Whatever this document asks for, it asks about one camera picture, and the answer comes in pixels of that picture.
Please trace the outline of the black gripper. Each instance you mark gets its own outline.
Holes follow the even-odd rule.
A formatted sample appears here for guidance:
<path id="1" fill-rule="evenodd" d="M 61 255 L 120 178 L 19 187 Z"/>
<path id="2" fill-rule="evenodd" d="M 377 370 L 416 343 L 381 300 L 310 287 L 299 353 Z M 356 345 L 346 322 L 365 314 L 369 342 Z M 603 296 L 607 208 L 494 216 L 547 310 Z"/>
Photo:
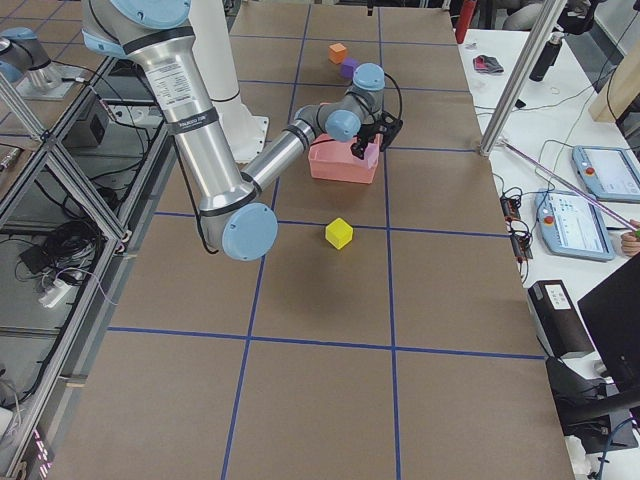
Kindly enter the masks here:
<path id="1" fill-rule="evenodd" d="M 378 134 L 385 133 L 385 126 L 381 121 L 362 124 L 356 134 L 356 141 L 350 146 L 354 157 L 363 160 L 369 143 L 373 143 Z"/>

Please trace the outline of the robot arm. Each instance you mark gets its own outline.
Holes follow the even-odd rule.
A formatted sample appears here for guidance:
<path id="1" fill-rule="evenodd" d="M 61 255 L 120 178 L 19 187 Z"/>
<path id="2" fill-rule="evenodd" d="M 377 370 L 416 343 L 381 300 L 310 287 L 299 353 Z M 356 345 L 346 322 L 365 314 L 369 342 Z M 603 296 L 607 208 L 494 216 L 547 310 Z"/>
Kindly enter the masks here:
<path id="1" fill-rule="evenodd" d="M 77 80 L 84 80 L 81 67 L 54 63 L 26 27 L 1 32 L 1 73 L 23 98 L 32 100 L 61 100 Z"/>
<path id="2" fill-rule="evenodd" d="M 352 142 L 353 154 L 362 157 L 385 132 L 386 74 L 379 65 L 364 63 L 342 99 L 301 108 L 274 141 L 239 167 L 193 53 L 192 22 L 202 7 L 194 1 L 84 1 L 81 6 L 86 47 L 142 68 L 198 184 L 201 239 L 232 259 L 253 261 L 271 249 L 277 218 L 258 198 L 317 137 Z"/>

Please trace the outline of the person hand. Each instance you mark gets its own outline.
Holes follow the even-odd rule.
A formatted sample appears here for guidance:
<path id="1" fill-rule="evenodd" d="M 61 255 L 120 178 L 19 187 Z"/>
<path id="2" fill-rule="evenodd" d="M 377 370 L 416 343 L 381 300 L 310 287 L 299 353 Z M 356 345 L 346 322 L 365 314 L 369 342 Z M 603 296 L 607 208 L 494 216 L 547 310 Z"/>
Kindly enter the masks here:
<path id="1" fill-rule="evenodd" d="M 623 233 L 620 236 L 620 242 L 622 252 L 626 256 L 633 257 L 640 252 L 640 223 L 638 220 L 631 219 L 630 224 L 633 226 L 632 230 Z"/>

